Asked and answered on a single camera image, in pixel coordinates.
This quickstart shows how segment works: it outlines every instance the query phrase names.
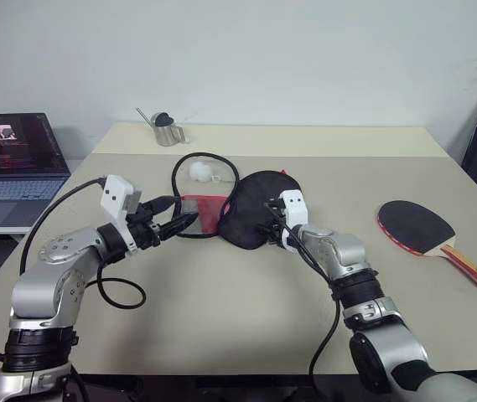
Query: wooden paddle handle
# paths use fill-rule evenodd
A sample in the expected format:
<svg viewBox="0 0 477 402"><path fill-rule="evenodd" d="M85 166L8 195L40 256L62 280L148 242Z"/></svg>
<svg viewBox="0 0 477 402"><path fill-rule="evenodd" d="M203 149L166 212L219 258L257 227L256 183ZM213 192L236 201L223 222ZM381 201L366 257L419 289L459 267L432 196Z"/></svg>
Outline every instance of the wooden paddle handle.
<svg viewBox="0 0 477 402"><path fill-rule="evenodd" d="M454 247L444 245L441 251L451 260L465 275L477 284L477 265L473 264L468 258L462 255Z"/></svg>

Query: floor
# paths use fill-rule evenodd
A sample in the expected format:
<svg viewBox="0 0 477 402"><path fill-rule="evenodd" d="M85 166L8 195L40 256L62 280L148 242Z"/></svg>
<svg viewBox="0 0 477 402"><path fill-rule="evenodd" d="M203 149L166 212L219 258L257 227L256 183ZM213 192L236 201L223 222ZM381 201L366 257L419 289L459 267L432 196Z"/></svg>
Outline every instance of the floor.
<svg viewBox="0 0 477 402"><path fill-rule="evenodd" d="M16 247L0 236L0 267ZM462 375L477 382L477 371ZM103 402L314 402L319 399L303 375L281 376L104 376L84 375L91 400ZM387 402L390 396L374 395L363 389L357 375L317 376L320 388L332 402ZM69 384L68 390L77 393Z"/></svg>

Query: beige tabletop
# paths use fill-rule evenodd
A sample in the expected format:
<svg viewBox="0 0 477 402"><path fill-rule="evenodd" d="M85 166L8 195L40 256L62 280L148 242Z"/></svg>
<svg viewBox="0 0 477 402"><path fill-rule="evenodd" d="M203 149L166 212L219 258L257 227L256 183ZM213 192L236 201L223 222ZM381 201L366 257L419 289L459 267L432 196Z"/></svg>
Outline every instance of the beige tabletop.
<svg viewBox="0 0 477 402"><path fill-rule="evenodd" d="M434 144L424 134L423 141ZM188 145L181 145L181 154L190 152L193 146ZM432 366L477 369L477 288L446 260L416 257L395 246L375 221L377 209L386 201L423 204L454 227L458 248L477 262L477 186L435 147L403 157L219 153L227 155L242 176L284 169L296 178L311 223L353 233L364 242L384 292L394 297ZM114 154L99 148L81 164L67 188L114 173L140 187L144 200L171 192L170 172L179 155L156 151L142 155L141 147L138 154ZM171 148L164 150L179 153ZM179 185L185 192L206 193L213 193L214 185L225 186L184 180ZM54 212L34 241L29 263L49 238L104 224L106 218L97 207L100 195L97 188L87 189ZM0 270L0 350L8 334L9 297L19 256L20 247ZM148 292L148 301L135 311L118 311L99 297L96 288L87 291L75 327L80 344L71 354L84 373L304 374L334 315L324 282L299 257L275 246L245 251L219 238L173 238L120 261L105 276L138 282ZM138 294L128 288L109 289L120 302L137 300ZM340 325L319 360L319 373L355 372L350 337L351 332Z"/></svg>

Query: laptop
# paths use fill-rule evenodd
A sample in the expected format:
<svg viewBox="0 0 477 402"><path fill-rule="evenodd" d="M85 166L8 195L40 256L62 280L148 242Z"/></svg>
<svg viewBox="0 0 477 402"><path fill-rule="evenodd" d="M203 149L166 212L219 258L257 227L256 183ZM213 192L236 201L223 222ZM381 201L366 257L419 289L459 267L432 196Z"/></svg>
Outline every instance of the laptop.
<svg viewBox="0 0 477 402"><path fill-rule="evenodd" d="M70 176L44 113L0 115L0 227L30 227Z"/></svg>

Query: ping pong paddle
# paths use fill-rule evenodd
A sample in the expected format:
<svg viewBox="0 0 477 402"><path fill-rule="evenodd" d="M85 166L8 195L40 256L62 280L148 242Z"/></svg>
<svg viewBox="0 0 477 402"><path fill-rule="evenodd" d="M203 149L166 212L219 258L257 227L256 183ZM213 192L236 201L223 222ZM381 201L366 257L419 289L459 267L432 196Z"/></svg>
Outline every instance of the ping pong paddle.
<svg viewBox="0 0 477 402"><path fill-rule="evenodd" d="M454 229L431 210L397 200L383 204L377 219L387 237L404 250L447 258L477 285L477 265L454 248Z"/></svg>

